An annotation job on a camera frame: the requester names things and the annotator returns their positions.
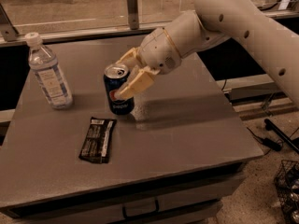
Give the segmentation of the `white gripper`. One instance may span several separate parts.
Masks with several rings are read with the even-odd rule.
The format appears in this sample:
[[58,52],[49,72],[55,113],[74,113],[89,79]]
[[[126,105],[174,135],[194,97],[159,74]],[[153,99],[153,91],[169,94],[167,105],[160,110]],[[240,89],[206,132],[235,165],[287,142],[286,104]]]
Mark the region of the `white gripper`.
[[[138,57],[143,68],[138,65]],[[158,28],[147,35],[139,48],[129,49],[117,63],[133,67],[128,79],[115,92],[118,100],[128,100],[148,89],[156,76],[166,75],[181,65],[180,54],[164,28]]]

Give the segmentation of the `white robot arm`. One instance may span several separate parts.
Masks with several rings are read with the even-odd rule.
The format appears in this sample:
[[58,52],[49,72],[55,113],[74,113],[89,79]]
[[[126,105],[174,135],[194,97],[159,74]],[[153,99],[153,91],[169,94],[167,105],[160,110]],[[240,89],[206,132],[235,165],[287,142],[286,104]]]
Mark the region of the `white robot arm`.
[[194,6],[194,11],[154,30],[120,58],[133,72],[116,91],[116,98],[134,97],[150,87],[156,76],[179,67],[185,57],[232,38],[299,105],[297,33],[266,17],[250,0],[195,0]]

